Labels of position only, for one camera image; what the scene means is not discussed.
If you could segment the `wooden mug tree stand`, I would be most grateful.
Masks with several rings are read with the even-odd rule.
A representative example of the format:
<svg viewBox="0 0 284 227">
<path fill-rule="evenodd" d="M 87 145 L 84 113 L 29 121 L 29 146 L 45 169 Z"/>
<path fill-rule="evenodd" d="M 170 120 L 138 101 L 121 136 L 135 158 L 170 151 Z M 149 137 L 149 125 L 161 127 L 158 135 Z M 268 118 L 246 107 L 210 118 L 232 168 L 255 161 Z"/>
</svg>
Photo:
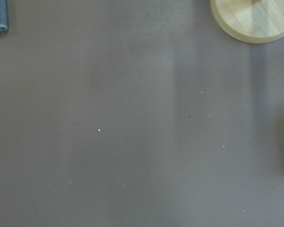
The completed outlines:
<svg viewBox="0 0 284 227">
<path fill-rule="evenodd" d="M 284 37 L 284 0 L 212 0 L 213 17 L 229 36 L 249 44 Z"/>
</svg>

